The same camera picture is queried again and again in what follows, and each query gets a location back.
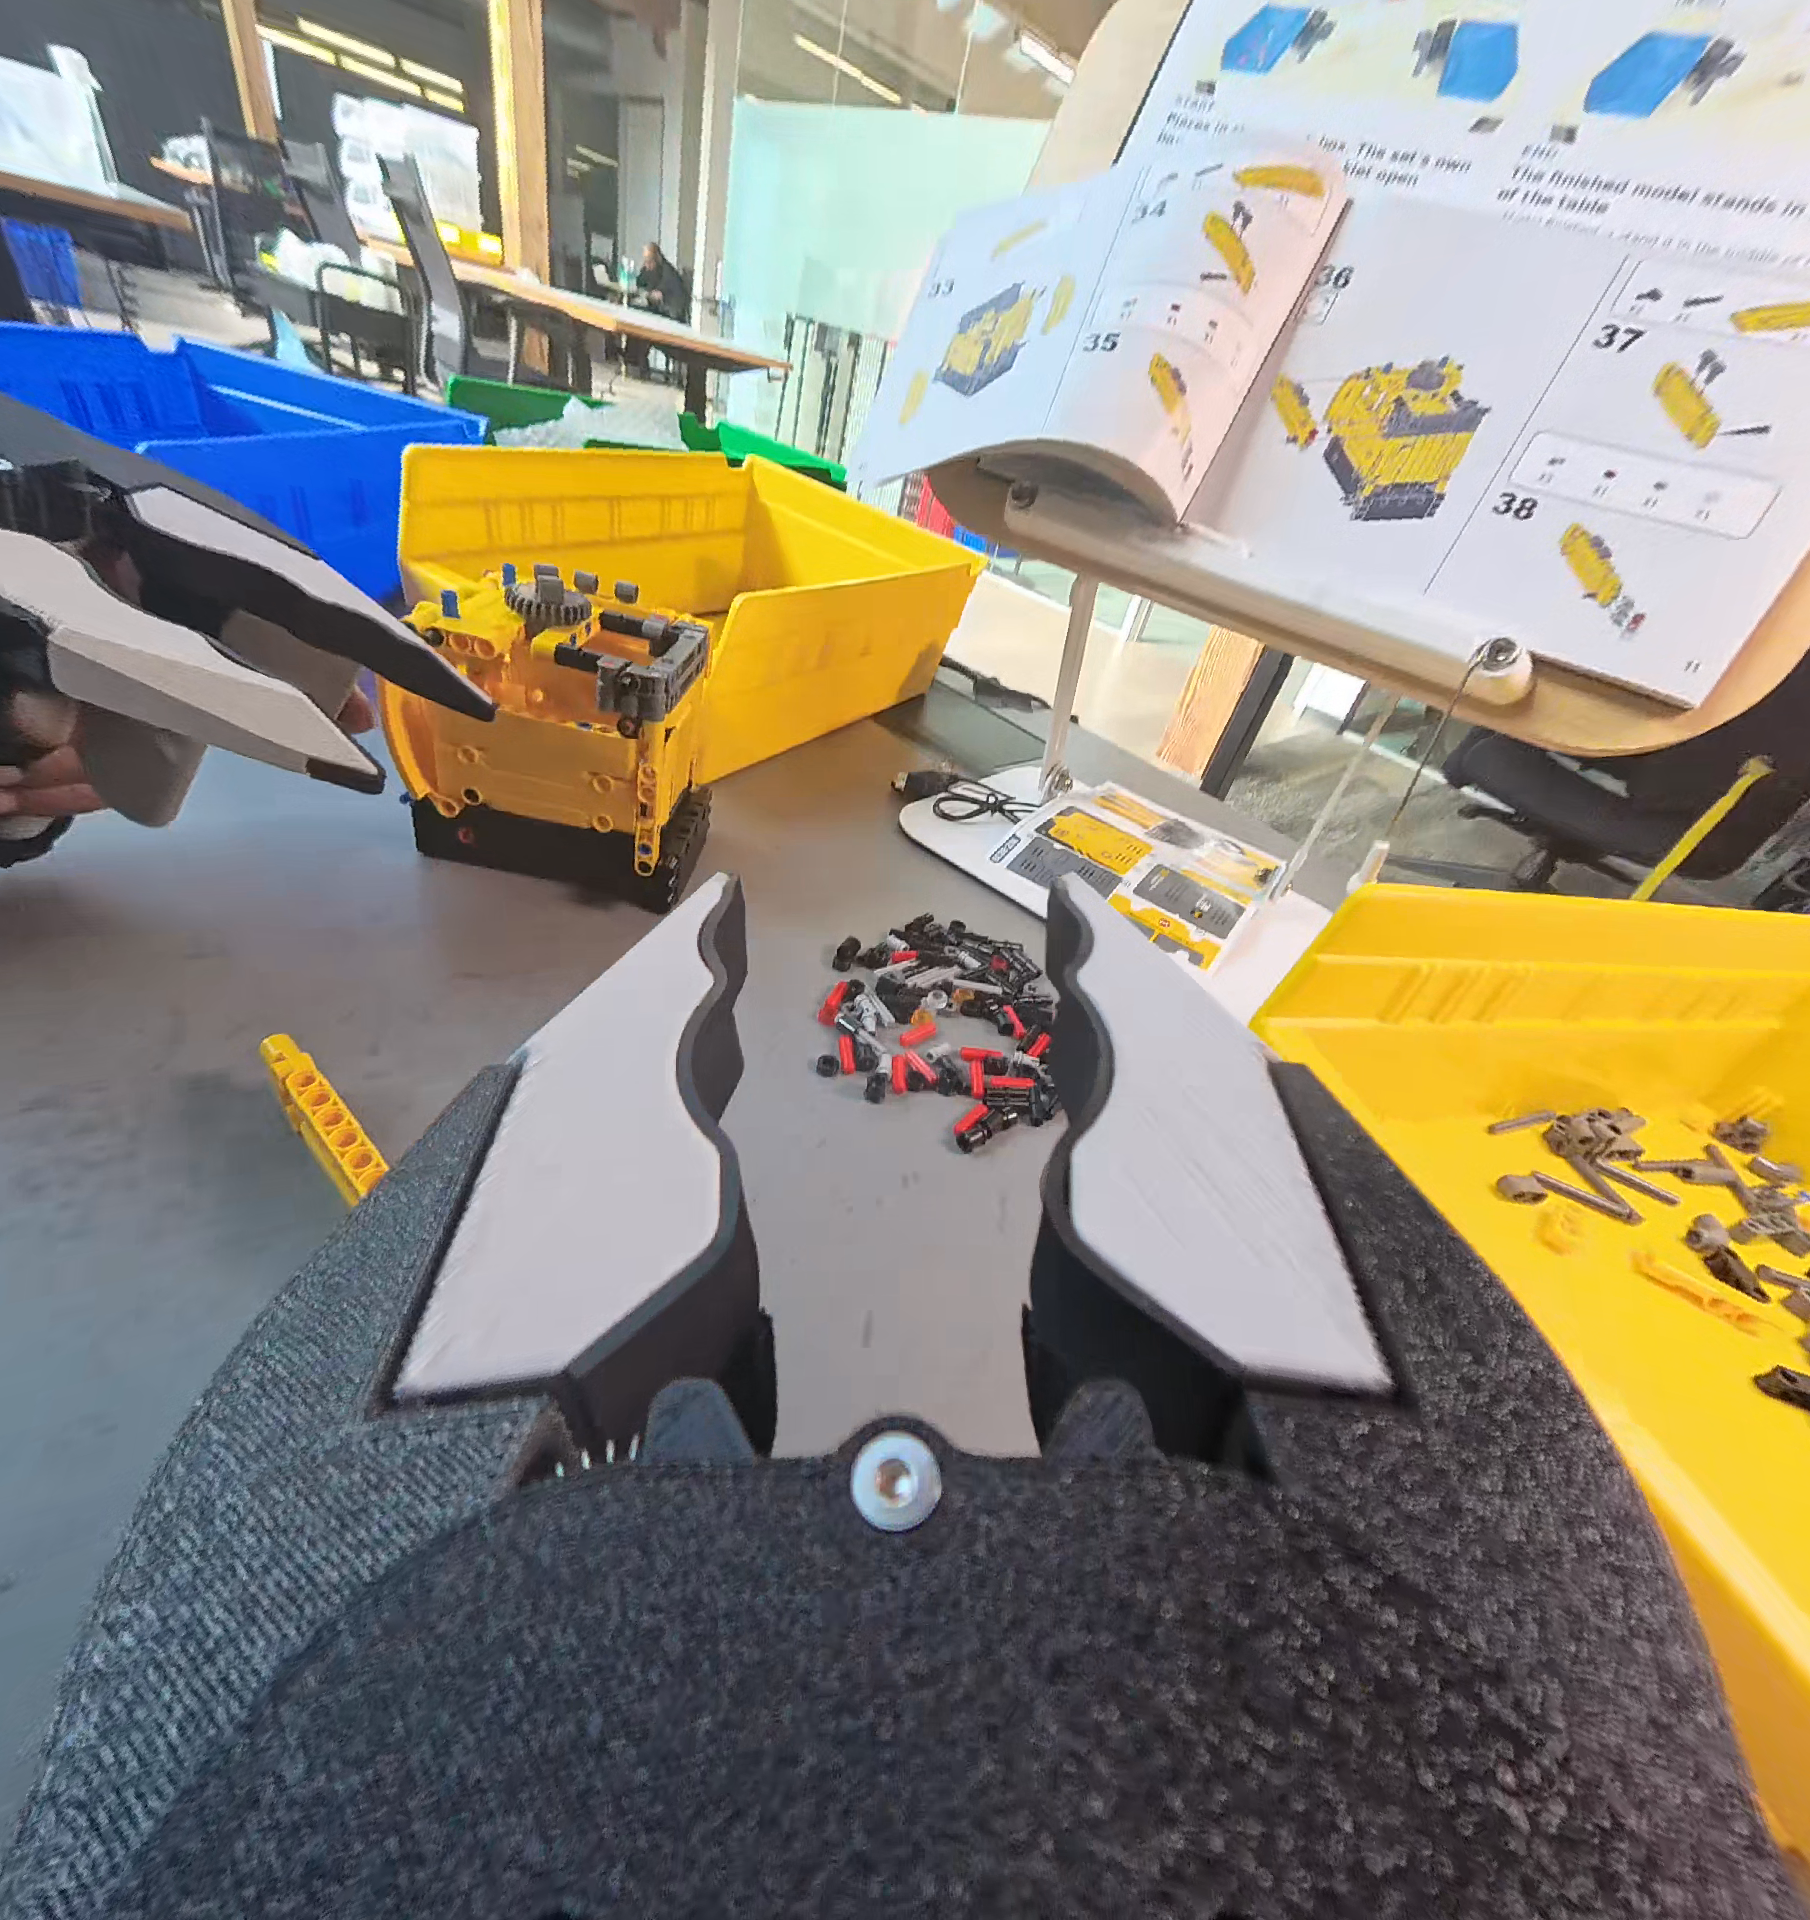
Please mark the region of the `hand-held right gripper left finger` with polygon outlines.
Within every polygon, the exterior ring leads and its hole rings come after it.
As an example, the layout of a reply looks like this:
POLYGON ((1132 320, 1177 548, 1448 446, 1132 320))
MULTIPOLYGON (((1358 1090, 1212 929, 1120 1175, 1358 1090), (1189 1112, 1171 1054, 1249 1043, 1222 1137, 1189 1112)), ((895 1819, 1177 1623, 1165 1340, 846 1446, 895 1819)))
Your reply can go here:
POLYGON ((392 1402, 535 1395, 600 1452, 705 1379, 774 1450, 774 1324, 724 1130, 746 973, 746 896, 718 874, 516 1050, 392 1402))

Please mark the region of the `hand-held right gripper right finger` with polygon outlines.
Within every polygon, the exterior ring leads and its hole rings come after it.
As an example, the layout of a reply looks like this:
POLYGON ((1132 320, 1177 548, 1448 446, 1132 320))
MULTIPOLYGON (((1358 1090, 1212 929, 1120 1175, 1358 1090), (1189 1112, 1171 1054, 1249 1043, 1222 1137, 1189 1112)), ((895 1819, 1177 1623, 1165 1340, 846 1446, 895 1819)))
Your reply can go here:
POLYGON ((1128 1389, 1161 1452, 1256 1452, 1253 1401, 1394 1406, 1277 1062, 1089 881, 1047 899, 1063 1132, 1039 1184, 1025 1366, 1039 1446, 1128 1389))

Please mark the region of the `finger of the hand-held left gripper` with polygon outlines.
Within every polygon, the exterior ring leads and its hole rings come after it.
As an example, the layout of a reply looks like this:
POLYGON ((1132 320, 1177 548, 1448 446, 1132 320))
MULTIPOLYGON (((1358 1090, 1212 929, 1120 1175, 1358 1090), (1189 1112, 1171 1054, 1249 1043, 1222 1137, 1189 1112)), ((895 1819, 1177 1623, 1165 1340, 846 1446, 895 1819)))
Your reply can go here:
POLYGON ((42 632, 57 693, 102 721, 88 773, 105 799, 179 799, 204 746, 359 793, 387 785, 303 690, 129 605, 62 551, 0 530, 0 599, 42 632))
POLYGON ((438 649, 277 530, 168 486, 125 489, 123 537, 146 584, 241 611, 437 706, 493 721, 497 703, 438 649))

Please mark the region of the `yellow lego beam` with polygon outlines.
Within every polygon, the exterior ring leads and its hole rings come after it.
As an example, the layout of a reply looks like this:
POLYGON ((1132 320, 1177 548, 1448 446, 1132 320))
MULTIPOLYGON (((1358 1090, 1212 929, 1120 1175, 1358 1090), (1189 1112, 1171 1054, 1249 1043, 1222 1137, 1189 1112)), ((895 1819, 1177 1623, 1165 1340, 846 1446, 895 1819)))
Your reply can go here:
POLYGON ((269 1034, 261 1043, 261 1058, 294 1133, 345 1204, 362 1204, 390 1170, 363 1122, 290 1034, 269 1034))

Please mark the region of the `pile of small lego pins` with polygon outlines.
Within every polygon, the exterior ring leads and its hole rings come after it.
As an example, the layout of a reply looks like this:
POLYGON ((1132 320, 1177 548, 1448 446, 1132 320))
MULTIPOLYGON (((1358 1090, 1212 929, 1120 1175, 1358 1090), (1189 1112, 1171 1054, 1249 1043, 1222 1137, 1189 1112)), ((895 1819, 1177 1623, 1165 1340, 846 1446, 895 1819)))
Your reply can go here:
POLYGON ((920 914, 873 941, 840 939, 825 963, 815 1078, 854 1083, 871 1107, 950 1101, 964 1157, 1062 1117, 1062 1008, 1030 944, 920 914))

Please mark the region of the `yellow lego robot model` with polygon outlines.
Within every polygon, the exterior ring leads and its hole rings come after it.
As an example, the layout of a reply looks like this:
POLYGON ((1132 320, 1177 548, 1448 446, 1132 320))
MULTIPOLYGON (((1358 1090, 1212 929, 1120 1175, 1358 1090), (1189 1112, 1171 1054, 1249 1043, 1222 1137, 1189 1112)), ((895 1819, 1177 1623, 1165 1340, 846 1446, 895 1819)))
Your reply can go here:
POLYGON ((710 833, 713 625, 551 563, 443 587, 407 624, 493 703, 471 720, 381 683, 415 851, 672 910, 710 833))

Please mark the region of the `pile of grey lego parts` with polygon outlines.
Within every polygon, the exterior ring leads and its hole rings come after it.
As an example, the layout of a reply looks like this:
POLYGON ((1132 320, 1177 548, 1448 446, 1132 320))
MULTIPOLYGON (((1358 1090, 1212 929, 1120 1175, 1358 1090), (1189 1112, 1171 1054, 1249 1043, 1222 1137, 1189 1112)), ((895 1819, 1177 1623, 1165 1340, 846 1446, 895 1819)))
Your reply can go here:
POLYGON ((1751 1391, 1810 1428, 1810 1180, 1766 1117, 1522 1107, 1485 1133, 1515 1142, 1493 1193, 1543 1255, 1626 1275, 1742 1339, 1751 1391))

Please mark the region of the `lego instruction manual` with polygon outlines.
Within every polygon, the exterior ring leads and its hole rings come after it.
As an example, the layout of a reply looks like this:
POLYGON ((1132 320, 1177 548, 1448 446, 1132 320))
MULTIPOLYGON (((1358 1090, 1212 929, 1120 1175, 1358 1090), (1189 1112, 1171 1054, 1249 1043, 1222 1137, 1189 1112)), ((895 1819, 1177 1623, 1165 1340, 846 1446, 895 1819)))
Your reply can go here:
POLYGON ((1691 709, 1810 559, 1810 275, 1209 134, 947 232, 852 476, 947 465, 1194 611, 1691 709))

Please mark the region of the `person's left hand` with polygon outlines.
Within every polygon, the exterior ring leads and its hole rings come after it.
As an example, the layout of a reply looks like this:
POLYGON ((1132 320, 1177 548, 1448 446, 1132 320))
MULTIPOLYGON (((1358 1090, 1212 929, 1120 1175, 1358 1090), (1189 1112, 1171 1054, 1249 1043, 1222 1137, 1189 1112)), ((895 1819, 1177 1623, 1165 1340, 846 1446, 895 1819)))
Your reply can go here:
POLYGON ((82 706, 57 690, 15 690, 0 720, 0 870, 37 861, 102 812, 82 756, 82 706))

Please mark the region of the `blue plastic bin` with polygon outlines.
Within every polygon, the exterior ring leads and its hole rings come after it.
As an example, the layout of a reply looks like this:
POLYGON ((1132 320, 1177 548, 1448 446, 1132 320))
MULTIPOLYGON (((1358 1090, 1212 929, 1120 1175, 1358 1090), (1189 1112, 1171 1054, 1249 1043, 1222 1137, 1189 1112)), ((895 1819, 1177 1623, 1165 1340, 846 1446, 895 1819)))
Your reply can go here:
POLYGON ((272 522, 378 601, 403 587, 399 510, 413 443, 486 443, 486 419, 438 401, 181 340, 197 419, 134 442, 272 522))
POLYGON ((0 324, 0 393, 127 449, 209 434, 192 367, 129 331, 0 324))

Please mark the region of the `blue slatted crate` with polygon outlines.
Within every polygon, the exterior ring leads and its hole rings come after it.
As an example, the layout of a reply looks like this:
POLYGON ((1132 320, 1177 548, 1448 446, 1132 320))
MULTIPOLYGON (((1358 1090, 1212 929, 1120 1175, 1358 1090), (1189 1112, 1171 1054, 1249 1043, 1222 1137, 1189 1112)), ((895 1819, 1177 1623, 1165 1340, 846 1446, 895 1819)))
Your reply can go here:
POLYGON ((83 309, 78 247, 64 228, 2 217, 0 238, 27 300, 62 313, 83 309))

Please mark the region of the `green plastic bin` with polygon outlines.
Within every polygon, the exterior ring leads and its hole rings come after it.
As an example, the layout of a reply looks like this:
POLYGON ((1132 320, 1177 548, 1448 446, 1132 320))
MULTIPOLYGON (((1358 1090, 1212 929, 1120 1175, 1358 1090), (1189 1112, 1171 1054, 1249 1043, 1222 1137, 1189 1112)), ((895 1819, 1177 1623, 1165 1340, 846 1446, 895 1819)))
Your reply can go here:
POLYGON ((603 397, 471 374, 448 378, 440 392, 448 407, 485 419, 491 435, 498 430, 519 432, 548 426, 568 414, 589 416, 612 407, 612 401, 603 397))
POLYGON ((686 409, 677 414, 677 432, 686 450, 720 453, 732 466, 743 466, 749 458, 760 458, 844 492, 846 476, 843 463, 735 422, 702 422, 694 410, 686 409))

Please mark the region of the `sticker sheet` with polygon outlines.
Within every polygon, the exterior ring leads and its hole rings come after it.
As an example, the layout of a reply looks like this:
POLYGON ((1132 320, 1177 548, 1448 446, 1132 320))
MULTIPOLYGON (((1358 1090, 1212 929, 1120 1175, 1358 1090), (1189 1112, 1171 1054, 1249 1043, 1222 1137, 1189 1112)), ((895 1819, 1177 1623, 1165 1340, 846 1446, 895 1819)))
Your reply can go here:
POLYGON ((1041 892, 1078 875, 1154 947, 1212 976, 1284 859, 1105 783, 1014 824, 991 864, 1041 892))

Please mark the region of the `black office chair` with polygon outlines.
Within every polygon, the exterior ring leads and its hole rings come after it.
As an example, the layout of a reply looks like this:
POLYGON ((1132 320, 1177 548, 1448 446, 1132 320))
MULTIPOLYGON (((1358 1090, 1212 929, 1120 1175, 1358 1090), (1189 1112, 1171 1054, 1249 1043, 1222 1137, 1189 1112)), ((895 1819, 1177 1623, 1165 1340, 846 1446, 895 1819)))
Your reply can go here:
POLYGON ((1676 870, 1719 881, 1746 865, 1810 799, 1810 650, 1750 711, 1695 737, 1644 755, 1565 759, 1517 737, 1472 729, 1445 759, 1449 785, 1475 793, 1540 851, 1529 884, 1561 865, 1628 861, 1656 867, 1746 763, 1759 780, 1676 870))
POLYGON ((413 156, 381 156, 381 183, 428 307, 432 379, 448 390, 469 372, 471 324, 453 257, 438 232, 424 177, 413 156))

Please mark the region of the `long wooden table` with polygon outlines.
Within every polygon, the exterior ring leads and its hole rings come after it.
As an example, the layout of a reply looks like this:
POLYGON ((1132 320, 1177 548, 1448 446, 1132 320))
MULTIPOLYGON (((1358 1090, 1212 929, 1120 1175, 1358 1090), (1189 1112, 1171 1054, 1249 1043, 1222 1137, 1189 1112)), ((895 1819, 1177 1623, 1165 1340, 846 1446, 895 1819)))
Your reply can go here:
POLYGON ((525 271, 448 257, 461 300, 488 300, 510 317, 507 382, 527 379, 590 393, 593 367, 622 341, 642 341, 685 374, 685 405, 700 419, 713 414, 720 378, 766 374, 787 379, 792 363, 700 331, 691 324, 649 317, 644 310, 551 285, 525 271))

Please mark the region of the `printed paper sheet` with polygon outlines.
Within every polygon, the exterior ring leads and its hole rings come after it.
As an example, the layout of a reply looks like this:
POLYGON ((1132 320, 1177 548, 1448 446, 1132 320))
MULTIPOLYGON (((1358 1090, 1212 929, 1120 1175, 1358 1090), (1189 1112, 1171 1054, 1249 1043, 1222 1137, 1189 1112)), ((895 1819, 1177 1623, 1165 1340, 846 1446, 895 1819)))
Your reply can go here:
POLYGON ((1371 183, 1810 273, 1810 3, 1198 3, 1127 151, 1323 145, 1371 183))

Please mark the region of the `wooden post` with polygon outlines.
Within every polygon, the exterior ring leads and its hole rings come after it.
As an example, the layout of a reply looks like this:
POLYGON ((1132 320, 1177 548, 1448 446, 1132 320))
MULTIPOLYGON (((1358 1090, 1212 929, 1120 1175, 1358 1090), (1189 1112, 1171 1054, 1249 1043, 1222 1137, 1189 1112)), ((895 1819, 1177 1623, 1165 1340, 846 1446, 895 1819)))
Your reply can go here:
POLYGON ((1228 627, 1206 630, 1158 741, 1155 759, 1161 768, 1194 783, 1203 780, 1264 656, 1265 649, 1258 640, 1228 627))

